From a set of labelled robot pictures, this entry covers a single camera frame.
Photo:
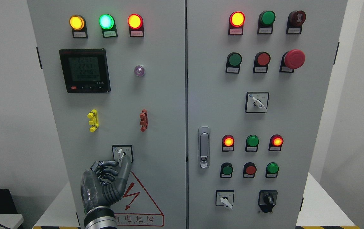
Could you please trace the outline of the grey robotic humanoid hand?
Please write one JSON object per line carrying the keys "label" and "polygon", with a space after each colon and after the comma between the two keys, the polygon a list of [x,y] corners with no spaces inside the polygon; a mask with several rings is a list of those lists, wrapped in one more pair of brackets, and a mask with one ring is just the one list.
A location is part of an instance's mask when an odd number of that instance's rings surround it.
{"label": "grey robotic humanoid hand", "polygon": [[81,195],[85,214],[97,207],[110,207],[122,199],[132,168],[132,158],[123,155],[120,170],[116,161],[95,161],[81,180]]}

